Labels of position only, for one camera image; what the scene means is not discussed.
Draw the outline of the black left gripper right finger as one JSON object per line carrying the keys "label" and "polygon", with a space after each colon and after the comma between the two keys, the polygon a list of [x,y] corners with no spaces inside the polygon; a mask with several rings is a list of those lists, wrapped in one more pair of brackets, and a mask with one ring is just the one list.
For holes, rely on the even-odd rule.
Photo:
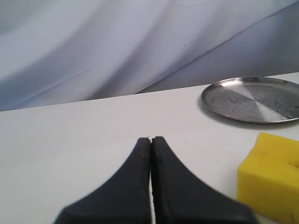
{"label": "black left gripper right finger", "polygon": [[157,224],[257,224],[252,210],[196,177],[163,137],[150,149],[152,195]]}

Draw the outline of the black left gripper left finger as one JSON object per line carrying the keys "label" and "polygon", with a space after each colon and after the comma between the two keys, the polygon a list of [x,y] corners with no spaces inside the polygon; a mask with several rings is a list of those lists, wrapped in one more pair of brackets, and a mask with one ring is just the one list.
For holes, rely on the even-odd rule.
{"label": "black left gripper left finger", "polygon": [[56,224],[150,224],[150,146],[139,138],[131,154],[103,185],[66,206]]}

